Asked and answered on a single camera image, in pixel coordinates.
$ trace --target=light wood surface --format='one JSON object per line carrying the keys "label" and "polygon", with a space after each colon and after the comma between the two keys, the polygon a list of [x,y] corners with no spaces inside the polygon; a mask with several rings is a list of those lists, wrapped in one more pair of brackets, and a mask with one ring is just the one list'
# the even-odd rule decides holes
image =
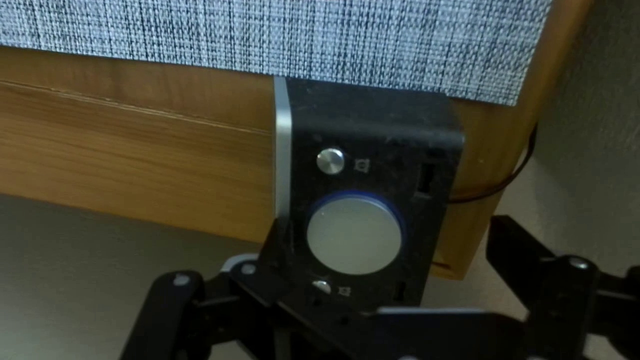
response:
{"label": "light wood surface", "polygon": [[[519,105],[456,102],[456,196],[514,168],[592,0],[556,0]],[[0,48],[0,192],[261,243],[271,80]],[[497,196],[450,207],[435,273],[461,277]]]}

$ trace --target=white circular sensor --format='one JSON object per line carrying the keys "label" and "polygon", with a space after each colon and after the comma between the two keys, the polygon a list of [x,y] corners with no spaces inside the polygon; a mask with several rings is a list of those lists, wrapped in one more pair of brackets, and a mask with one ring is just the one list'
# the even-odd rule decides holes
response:
{"label": "white circular sensor", "polygon": [[381,202],[347,196],[326,202],[314,213],[306,229],[306,243],[326,269],[363,277],[396,261],[402,230]]}

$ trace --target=wooden panel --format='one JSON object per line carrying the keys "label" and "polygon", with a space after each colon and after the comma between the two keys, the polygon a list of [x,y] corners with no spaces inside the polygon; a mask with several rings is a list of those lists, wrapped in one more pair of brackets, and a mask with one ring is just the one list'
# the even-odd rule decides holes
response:
{"label": "wooden panel", "polygon": [[[456,196],[514,168],[592,0],[556,0],[519,105],[456,102]],[[264,240],[271,83],[187,66],[0,48],[0,192]],[[461,277],[497,196],[447,208],[438,275]]]}

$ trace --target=black device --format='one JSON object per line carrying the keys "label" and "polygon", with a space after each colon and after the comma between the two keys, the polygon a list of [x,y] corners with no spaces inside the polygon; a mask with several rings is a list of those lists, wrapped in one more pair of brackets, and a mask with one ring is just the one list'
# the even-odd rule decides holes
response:
{"label": "black device", "polygon": [[275,198],[261,261],[356,308],[418,304],[464,134],[442,95],[275,80]]}
{"label": "black device", "polygon": [[[281,240],[281,229],[285,220],[265,246]],[[524,323],[491,313],[357,311],[290,283],[273,264],[235,261],[210,283],[195,273],[160,277],[121,360],[207,360],[227,340],[259,360],[582,360],[585,334],[640,357],[640,267],[618,279],[585,259],[554,257],[510,218],[491,220],[486,257],[527,308]]]}

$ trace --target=gray fabric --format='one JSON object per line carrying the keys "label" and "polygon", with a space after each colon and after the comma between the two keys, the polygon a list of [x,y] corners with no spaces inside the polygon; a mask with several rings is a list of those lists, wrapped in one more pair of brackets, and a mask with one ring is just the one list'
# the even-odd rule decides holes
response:
{"label": "gray fabric", "polygon": [[1,0],[0,45],[514,105],[550,0]]}

